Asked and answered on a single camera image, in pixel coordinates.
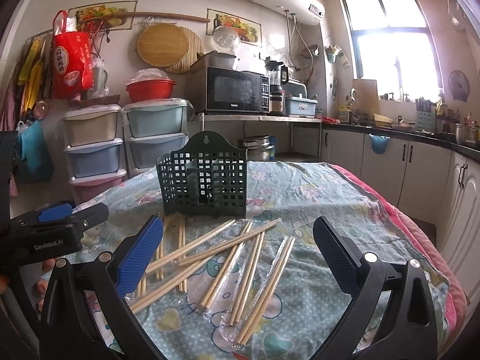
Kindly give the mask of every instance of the microwave control panel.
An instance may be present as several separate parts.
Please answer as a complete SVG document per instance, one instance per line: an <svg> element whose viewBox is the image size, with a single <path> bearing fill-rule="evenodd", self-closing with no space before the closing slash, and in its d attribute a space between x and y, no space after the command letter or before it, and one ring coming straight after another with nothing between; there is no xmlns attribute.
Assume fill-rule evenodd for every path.
<svg viewBox="0 0 480 360"><path fill-rule="evenodd" d="M262 76L262 103L260 112L270 112L270 81L267 76Z"/></svg>

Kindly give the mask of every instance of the window pane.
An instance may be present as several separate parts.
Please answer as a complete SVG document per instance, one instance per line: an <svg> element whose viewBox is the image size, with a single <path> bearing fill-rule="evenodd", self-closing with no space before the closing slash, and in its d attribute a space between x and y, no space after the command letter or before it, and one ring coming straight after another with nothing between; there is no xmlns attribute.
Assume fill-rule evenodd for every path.
<svg viewBox="0 0 480 360"><path fill-rule="evenodd" d="M399 97L398 71L389 34L365 35L358 38L363 77L377 80L378 94L393 92Z"/></svg>
<svg viewBox="0 0 480 360"><path fill-rule="evenodd" d="M411 99L423 96L436 102L437 71L428 36L399 32L392 35L392 40L400 60L404 93L408 93Z"/></svg>
<svg viewBox="0 0 480 360"><path fill-rule="evenodd" d="M427 27L415 0L382 0L391 27Z"/></svg>
<svg viewBox="0 0 480 360"><path fill-rule="evenodd" d="M378 0L345 0L352 30L385 28L387 20Z"/></svg>

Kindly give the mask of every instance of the green plastic basket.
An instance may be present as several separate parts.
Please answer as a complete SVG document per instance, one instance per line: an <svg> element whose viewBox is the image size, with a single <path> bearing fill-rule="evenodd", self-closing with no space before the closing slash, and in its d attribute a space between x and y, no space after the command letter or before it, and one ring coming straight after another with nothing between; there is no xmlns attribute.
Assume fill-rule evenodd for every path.
<svg viewBox="0 0 480 360"><path fill-rule="evenodd" d="M158 159L165 214L245 217L247 150L214 131L201 131Z"/></svg>

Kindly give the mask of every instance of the window frame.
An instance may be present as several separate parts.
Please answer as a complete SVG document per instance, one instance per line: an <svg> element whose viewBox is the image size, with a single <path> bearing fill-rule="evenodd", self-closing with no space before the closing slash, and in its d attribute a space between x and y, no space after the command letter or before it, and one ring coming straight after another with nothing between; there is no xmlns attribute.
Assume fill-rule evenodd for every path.
<svg viewBox="0 0 480 360"><path fill-rule="evenodd" d="M386 10L385 6L383 5L382 0L378 0L380 7L382 8L383 14L386 17ZM430 28L428 26L427 18L425 17L425 14L422 11L422 8L420 7L420 4L418 0L415 0L415 3L417 4L417 7L423 16L423 19L425 20L425 27L390 27L388 25L385 28L369 28L368 30L353 30L352 28L352 23L350 20L350 13L349 13L349 7L347 5L347 0L342 0L343 7L345 9L346 13L346 19L347 19L347 24L349 27L349 32L350 32L350 37L352 40L352 47L353 47L353 57L355 59L355 65L357 68L357 78L363 77L363 65L362 65L362 58L360 55L360 49L359 49L359 42L358 38L364 35L374 35L374 34L394 34L397 32L412 32L412 33L423 33L428 37L428 40L430 42L430 47L431 47L431 52L433 55L433 63L435 65L435 70L437 73L437 84L439 88L443 87L442 83L442 74L440 71L440 63L438 61L438 55L437 55L437 50L435 48L435 43L434 43L434 38L431 35ZM399 89L403 91L403 83L402 83L402 74L401 74L401 66L397 57L397 72L398 72L398 85Z"/></svg>

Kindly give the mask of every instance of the microwave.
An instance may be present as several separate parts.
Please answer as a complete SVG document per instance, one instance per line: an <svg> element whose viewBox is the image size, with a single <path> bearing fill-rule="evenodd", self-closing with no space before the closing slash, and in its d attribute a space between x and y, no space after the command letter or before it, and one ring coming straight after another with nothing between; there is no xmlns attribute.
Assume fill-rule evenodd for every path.
<svg viewBox="0 0 480 360"><path fill-rule="evenodd" d="M270 111L268 77L248 71L207 66L190 74L187 97L195 112Z"/></svg>

